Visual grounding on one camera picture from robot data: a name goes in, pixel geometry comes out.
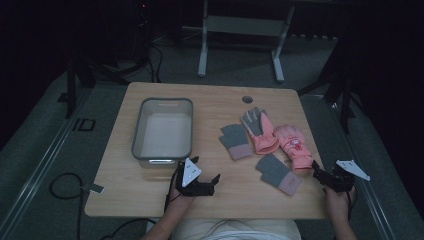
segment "pink glove cuff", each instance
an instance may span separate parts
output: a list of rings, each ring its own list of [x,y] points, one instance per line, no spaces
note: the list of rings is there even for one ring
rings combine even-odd
[[[312,162],[313,162],[313,159],[312,159],[311,155],[293,157],[293,159],[292,159],[292,169],[293,170],[311,169],[312,168]]]
[[[253,136],[252,138],[255,143],[256,153],[260,155],[273,153],[280,146],[278,139],[275,137]]]

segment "wooden table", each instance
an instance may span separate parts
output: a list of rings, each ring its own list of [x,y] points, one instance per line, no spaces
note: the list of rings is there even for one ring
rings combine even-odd
[[[250,96],[246,104],[242,97]],[[300,173],[302,185],[292,197],[260,180],[254,155],[231,160],[219,141],[220,128],[240,123],[240,117],[255,106],[266,109],[274,127],[297,124],[306,137],[313,157],[322,166],[317,147],[294,90],[159,83],[129,85],[112,130],[95,183],[105,187],[102,194],[90,193],[85,212],[89,216],[160,217],[165,195],[175,169],[142,168],[131,154],[131,144],[140,104],[148,97],[186,97],[193,101],[193,150],[199,156],[201,182],[210,182],[218,173],[220,182],[214,196],[198,197],[189,218],[325,218],[322,186],[312,171]],[[287,161],[279,148],[274,155]]]

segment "small round hole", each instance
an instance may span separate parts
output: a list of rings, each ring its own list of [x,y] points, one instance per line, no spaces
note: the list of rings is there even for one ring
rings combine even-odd
[[[247,103],[247,104],[250,104],[250,103],[252,103],[252,102],[253,102],[253,98],[252,98],[252,97],[250,97],[250,96],[244,96],[244,97],[242,97],[242,98],[241,98],[241,100],[242,100],[244,103]]]

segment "pink glove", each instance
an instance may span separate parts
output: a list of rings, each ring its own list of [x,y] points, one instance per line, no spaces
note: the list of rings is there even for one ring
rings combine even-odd
[[[278,139],[273,135],[274,127],[264,110],[259,111],[255,107],[247,111],[241,121],[255,143],[257,154],[268,154],[278,149]]]
[[[296,125],[282,125],[274,130],[281,148],[292,161],[292,170],[312,168],[311,152],[306,148],[305,136]]]

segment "dark background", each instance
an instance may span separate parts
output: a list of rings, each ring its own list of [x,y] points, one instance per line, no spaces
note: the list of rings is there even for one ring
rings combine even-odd
[[[133,46],[137,34],[139,39],[145,37],[137,31],[144,21],[141,13],[177,41],[181,25],[201,26],[201,1],[143,2],[149,9],[140,10],[142,1],[135,0],[0,2],[0,148],[76,53],[110,65],[120,58],[140,58],[143,49]],[[260,7],[253,1],[242,2],[240,7],[237,1],[218,1],[210,11],[278,17],[286,7],[280,1],[261,3]],[[366,7],[345,5],[350,2],[298,5],[289,33],[307,39],[313,35],[340,38],[327,70],[344,69],[341,63],[350,66],[353,89],[423,215],[419,190],[424,182],[420,151],[424,135],[424,3],[380,0],[368,2]]]

